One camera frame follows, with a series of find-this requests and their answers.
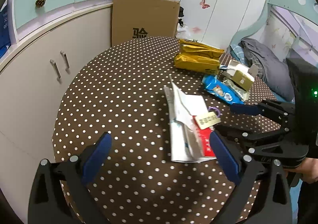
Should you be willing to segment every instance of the blue snack package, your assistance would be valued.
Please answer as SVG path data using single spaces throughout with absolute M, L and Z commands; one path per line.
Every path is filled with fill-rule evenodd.
M 202 79 L 204 88 L 210 94 L 222 99 L 229 105 L 244 104 L 235 92 L 217 79 L 217 76 L 205 75 Z

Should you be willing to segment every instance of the light green bed frame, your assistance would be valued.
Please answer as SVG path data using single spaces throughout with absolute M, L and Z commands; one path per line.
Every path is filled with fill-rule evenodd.
M 269 18 L 272 6 L 292 11 L 318 25 L 318 4 L 315 0 L 306 0 L 304 5 L 301 5 L 299 0 L 266 0 L 259 19 L 248 28 L 236 32 L 230 45 L 238 45 L 243 38 L 249 37 L 260 30 Z

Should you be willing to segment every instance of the yellow package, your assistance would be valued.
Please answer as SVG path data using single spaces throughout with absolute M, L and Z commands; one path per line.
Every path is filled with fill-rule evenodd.
M 220 69 L 218 59 L 182 52 L 174 59 L 175 66 L 179 69 L 193 70 L 205 74 L 217 75 Z
M 224 53 L 224 50 L 190 40 L 179 39 L 179 44 L 181 52 L 203 53 L 210 58 L 219 58 Z

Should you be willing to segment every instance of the human hand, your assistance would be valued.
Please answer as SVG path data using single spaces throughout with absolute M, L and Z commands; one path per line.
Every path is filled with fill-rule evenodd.
M 318 159 L 306 157 L 299 167 L 287 171 L 302 174 L 302 180 L 312 184 L 318 181 Z

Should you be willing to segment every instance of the polka dot tablecloth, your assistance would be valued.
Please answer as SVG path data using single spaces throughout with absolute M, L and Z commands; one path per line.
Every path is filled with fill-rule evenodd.
M 178 51 L 177 39 L 166 37 L 112 47 L 85 65 L 61 102 L 53 136 L 57 162 L 80 154 L 105 131 L 112 135 L 109 157 L 88 185 L 111 223 L 210 223 L 234 188 L 217 160 L 170 161 L 169 114 L 163 91 L 164 86 L 171 87 L 170 75 L 185 93 L 202 95 L 207 106 L 218 107 L 224 124 L 255 132 L 279 127 L 262 116 L 230 113 L 228 106 L 203 90 L 203 74 L 173 66 Z M 222 55 L 221 64 L 228 64 L 230 58 Z M 256 78 L 248 103 L 262 98 L 275 99 Z M 67 185 L 63 188 L 76 211 Z M 239 219 L 247 217 L 257 188 L 255 183 Z

